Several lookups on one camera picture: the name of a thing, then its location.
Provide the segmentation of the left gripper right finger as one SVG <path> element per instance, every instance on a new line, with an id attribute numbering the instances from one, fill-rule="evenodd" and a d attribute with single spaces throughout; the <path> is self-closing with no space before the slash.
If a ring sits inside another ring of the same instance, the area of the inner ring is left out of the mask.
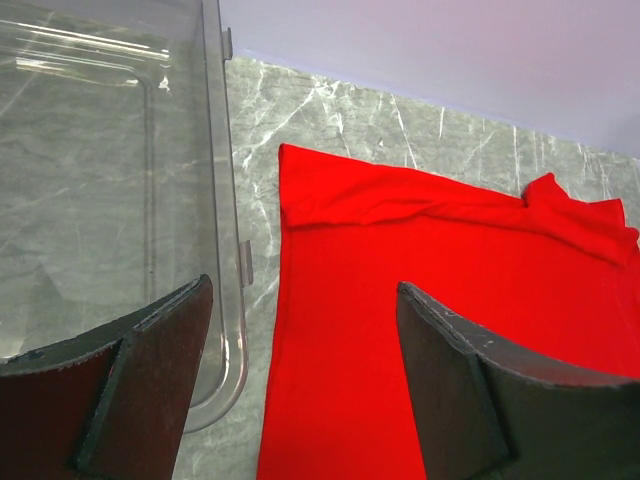
<path id="1" fill-rule="evenodd" d="M 431 479 L 635 479 L 639 384 L 522 347 L 415 285 L 397 330 Z"/>

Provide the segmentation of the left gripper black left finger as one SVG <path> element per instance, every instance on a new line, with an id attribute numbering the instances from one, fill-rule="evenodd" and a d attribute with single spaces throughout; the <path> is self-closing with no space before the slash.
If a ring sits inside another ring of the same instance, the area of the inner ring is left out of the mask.
<path id="1" fill-rule="evenodd" d="M 2 363 L 2 478 L 171 478 L 212 307 L 202 275 Z"/>

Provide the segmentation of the red t shirt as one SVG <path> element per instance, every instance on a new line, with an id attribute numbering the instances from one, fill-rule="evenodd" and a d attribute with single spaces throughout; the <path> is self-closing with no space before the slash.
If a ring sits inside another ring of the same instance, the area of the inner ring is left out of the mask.
<path id="1" fill-rule="evenodd" d="M 639 233 L 282 145 L 261 479 L 635 479 Z"/>

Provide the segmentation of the clear plastic bin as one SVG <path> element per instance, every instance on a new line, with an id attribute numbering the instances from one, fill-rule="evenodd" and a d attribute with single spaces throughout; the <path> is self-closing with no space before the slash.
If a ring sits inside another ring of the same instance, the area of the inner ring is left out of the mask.
<path id="1" fill-rule="evenodd" d="M 247 376 L 215 1 L 1 5 L 1 357 L 74 337 L 207 275 L 214 306 L 186 431 Z"/>

